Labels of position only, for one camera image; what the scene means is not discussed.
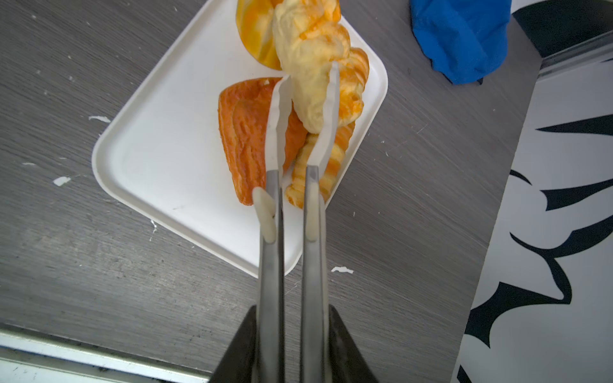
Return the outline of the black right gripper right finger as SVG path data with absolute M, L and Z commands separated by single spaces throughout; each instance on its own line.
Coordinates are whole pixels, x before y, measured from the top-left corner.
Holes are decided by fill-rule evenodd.
M 333 383 L 378 383 L 339 312 L 329 305 L 330 367 Z

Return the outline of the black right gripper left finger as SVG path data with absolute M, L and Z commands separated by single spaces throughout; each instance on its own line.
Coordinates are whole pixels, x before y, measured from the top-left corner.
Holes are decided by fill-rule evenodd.
M 251 383 L 257 335 L 256 306 L 252 306 L 226 349 L 210 383 Z

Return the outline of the metal tongs white tips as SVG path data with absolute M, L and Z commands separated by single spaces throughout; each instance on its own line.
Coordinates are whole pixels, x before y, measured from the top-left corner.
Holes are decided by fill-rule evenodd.
M 300 380 L 331 382 L 330 319 L 326 257 L 325 201 L 319 187 L 338 128 L 339 67 L 332 63 L 323 126 L 306 162 L 303 197 L 303 293 Z M 255 382 L 282 382 L 284 373 L 284 198 L 282 170 L 288 119 L 292 112 L 292 78 L 273 90 L 265 136 L 266 187 L 252 193 L 260 222 L 259 298 L 256 307 Z

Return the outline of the brown triangular fake pastry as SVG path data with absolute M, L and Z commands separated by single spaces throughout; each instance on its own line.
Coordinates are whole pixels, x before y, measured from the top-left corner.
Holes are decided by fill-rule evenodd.
M 223 150 L 241 204 L 266 187 L 265 139 L 272 93 L 279 78 L 241 81 L 220 93 L 218 120 Z

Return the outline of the pale twisted fake bread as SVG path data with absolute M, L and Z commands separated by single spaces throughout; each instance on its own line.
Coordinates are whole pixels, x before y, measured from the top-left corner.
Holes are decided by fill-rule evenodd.
M 338 1 L 284 0 L 273 14 L 276 54 L 292 77 L 295 112 L 312 134 L 322 130 L 331 64 L 350 52 L 350 36 L 340 19 Z

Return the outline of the yellow fake bread bun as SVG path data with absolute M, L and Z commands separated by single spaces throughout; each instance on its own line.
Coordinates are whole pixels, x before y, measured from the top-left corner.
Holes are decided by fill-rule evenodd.
M 236 26 L 245 49 L 257 62 L 273 70 L 282 70 L 272 33 L 275 8 L 282 1 L 239 0 Z

